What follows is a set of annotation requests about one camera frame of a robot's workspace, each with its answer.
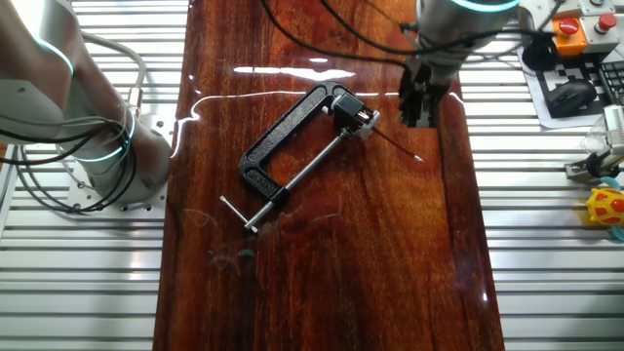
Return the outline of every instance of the black c-clamp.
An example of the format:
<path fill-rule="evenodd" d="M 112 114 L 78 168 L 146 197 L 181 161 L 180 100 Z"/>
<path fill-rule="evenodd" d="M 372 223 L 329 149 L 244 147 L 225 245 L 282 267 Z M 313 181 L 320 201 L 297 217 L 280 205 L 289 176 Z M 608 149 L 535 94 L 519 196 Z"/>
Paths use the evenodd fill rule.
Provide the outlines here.
<path fill-rule="evenodd" d="M 330 142 L 287 185 L 282 185 L 268 175 L 262 165 L 306 122 L 326 112 L 333 116 L 333 126 L 339 135 Z M 366 139 L 379 121 L 379 112 L 367 108 L 348 88 L 334 82 L 324 82 L 307 92 L 291 109 L 269 128 L 255 144 L 243 154 L 239 173 L 243 181 L 264 196 L 269 202 L 251 219 L 247 220 L 225 197 L 225 203 L 241 220 L 245 228 L 257 232 L 255 225 L 274 207 L 283 205 L 291 190 L 329 155 L 345 138 Z"/>

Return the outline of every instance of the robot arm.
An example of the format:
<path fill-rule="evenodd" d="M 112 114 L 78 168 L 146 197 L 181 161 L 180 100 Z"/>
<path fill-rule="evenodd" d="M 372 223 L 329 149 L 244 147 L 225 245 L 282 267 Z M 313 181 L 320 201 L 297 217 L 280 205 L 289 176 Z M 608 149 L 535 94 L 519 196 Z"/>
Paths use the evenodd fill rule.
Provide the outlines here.
<path fill-rule="evenodd" d="M 141 201 L 162 187 L 169 171 L 169 145 L 139 122 L 137 108 L 98 69 L 66 0 L 0 1 L 0 50 L 11 53 L 0 56 L 0 129 L 24 137 L 60 138 L 98 127 L 69 126 L 73 120 L 117 122 L 131 138 L 137 167 L 136 180 L 121 201 Z M 102 134 L 74 154 L 101 194 L 118 177 L 120 158 L 128 156 L 118 152 L 119 142 L 106 142 L 111 137 Z M 78 141 L 60 147 L 69 149 Z M 3 136 L 0 142 L 24 143 Z"/>
<path fill-rule="evenodd" d="M 536 14 L 540 23 L 544 11 L 542 1 L 527 1 L 526 9 Z M 417 50 L 431 49 L 462 38 L 503 28 L 520 5 L 520 0 L 419 0 L 416 5 L 416 22 L 410 30 L 417 33 L 414 46 Z M 432 54 L 406 60 L 399 90 L 402 121 L 408 127 L 435 127 L 437 106 L 449 91 L 461 65 L 477 50 L 489 44 L 494 36 L 474 40 Z"/>

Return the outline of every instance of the black computer mouse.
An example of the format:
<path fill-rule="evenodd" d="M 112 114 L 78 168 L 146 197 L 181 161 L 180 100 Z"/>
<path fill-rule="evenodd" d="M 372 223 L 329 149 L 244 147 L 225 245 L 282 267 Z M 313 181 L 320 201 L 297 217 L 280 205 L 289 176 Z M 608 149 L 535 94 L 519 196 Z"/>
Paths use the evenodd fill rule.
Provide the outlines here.
<path fill-rule="evenodd" d="M 592 83 L 573 80 L 555 88 L 546 96 L 546 105 L 553 118 L 570 117 L 579 107 L 592 102 L 598 93 Z"/>

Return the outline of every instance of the metal slats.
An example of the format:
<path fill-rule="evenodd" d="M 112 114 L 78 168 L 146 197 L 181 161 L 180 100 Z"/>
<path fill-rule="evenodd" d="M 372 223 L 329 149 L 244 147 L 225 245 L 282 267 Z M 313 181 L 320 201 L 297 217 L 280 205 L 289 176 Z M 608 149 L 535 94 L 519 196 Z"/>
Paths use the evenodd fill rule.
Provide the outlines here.
<path fill-rule="evenodd" d="M 188 2 L 73 5 L 85 30 L 144 56 L 143 112 L 172 123 Z M 481 52 L 511 48 L 511 38 Z M 125 96 L 135 64 L 89 49 Z M 506 348 L 624 350 L 624 245 L 592 226 L 584 210 L 590 187 L 563 173 L 563 163 L 585 156 L 579 142 L 589 128 L 543 130 L 518 59 L 502 59 L 509 64 L 469 62 L 459 76 Z M 46 158 L 54 149 L 28 152 Z M 34 170 L 61 199 L 75 186 L 60 163 Z M 162 220 L 77 221 L 45 211 L 16 186 L 0 241 L 0 350 L 150 350 Z"/>

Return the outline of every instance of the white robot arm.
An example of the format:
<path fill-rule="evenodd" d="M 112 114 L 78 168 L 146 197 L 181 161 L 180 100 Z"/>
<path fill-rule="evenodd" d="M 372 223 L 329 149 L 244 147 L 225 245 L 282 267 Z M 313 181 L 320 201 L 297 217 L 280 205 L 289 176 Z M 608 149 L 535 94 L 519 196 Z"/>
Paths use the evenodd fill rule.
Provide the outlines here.
<path fill-rule="evenodd" d="M 87 52 L 66 0 L 0 1 L 0 50 L 10 53 L 0 56 L 0 130 L 59 139 L 101 128 L 102 121 L 116 122 L 125 128 L 136 156 L 121 152 L 119 140 L 111 142 L 114 133 L 94 137 L 74 154 L 91 185 L 107 194 L 124 157 L 134 157 L 136 176 L 119 201 L 139 202 L 165 184 L 170 147 L 137 118 L 142 77 L 130 103 L 125 102 Z M 68 150 L 79 141 L 59 146 Z M 24 144 L 6 136 L 0 142 Z"/>

